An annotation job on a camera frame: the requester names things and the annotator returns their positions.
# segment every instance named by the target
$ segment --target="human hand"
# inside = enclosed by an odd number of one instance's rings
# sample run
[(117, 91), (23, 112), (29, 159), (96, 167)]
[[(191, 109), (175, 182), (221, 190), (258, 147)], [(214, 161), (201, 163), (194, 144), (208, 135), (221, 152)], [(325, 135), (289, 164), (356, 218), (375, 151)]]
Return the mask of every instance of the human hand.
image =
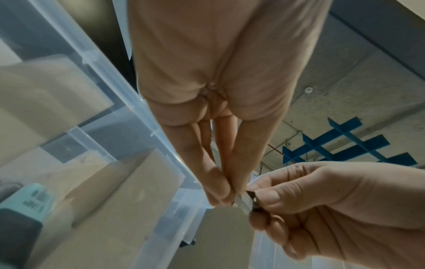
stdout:
[[(129, 1), (139, 90), (212, 205), (230, 204), (235, 193), (244, 192), (289, 106), (330, 4)], [(211, 120), (222, 170), (210, 146)]]
[(300, 260), (331, 257), (371, 268), (425, 264), (425, 171), (382, 163), (312, 162), (249, 187), (267, 212), (251, 225)]

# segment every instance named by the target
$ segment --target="blue lattice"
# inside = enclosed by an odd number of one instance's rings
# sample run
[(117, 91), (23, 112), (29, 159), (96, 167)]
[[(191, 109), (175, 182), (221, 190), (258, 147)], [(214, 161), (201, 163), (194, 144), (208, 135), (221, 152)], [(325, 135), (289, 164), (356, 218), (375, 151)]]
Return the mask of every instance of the blue lattice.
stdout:
[[(328, 118), (328, 122), (329, 125), (331, 125), (331, 127), (333, 128), (332, 130), (322, 134), (316, 139), (311, 139), (305, 134), (303, 134), (302, 140), (304, 141), (305, 145), (295, 149), (294, 151), (291, 151), (287, 147), (283, 146), (283, 163), (286, 164), (290, 161), (293, 161), (295, 163), (305, 162), (305, 160), (302, 159), (300, 156), (314, 150), (324, 157), (320, 161), (330, 160), (343, 162), (368, 153), (377, 158), (379, 162), (382, 163), (400, 164), (405, 166), (412, 166), (417, 164), (417, 162), (407, 152), (390, 158), (386, 158), (381, 153), (377, 152), (377, 149), (390, 145), (388, 140), (383, 135), (375, 136), (366, 141), (361, 141), (358, 137), (353, 135), (351, 131), (362, 126), (361, 121), (357, 117), (352, 118), (341, 125), (334, 122), (330, 118)], [(356, 145), (335, 154), (331, 154), (329, 151), (322, 147), (322, 145), (340, 136), (347, 137), (349, 140), (356, 143)]]

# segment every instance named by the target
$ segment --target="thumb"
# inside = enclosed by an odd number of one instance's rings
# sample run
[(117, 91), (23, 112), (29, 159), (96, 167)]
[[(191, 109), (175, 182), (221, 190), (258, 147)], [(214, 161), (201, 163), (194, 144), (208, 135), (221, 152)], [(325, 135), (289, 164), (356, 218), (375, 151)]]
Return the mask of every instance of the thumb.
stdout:
[(273, 214), (297, 214), (338, 201), (344, 196), (342, 180), (319, 168), (298, 179), (255, 191), (258, 204)]

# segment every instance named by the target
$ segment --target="small metal object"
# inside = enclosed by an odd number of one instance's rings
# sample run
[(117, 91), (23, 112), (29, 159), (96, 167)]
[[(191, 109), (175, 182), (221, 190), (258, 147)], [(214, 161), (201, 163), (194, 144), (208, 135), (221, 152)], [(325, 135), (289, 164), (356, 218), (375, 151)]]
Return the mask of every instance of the small metal object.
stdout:
[(257, 204), (255, 192), (247, 191), (241, 196), (236, 196), (235, 204), (245, 213), (249, 215), (252, 211), (260, 211), (262, 208)]

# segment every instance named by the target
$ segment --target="hand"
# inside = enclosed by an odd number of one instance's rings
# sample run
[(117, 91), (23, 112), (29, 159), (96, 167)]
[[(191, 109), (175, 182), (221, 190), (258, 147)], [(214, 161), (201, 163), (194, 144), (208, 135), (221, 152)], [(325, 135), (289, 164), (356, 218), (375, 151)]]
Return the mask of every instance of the hand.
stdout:
[(425, 171), (312, 162), (262, 175), (251, 225), (294, 259), (321, 255), (371, 268), (425, 264)]
[[(289, 106), (330, 4), (129, 1), (139, 90), (212, 205), (230, 204), (235, 193), (244, 192)], [(222, 170), (210, 146), (211, 120)]]

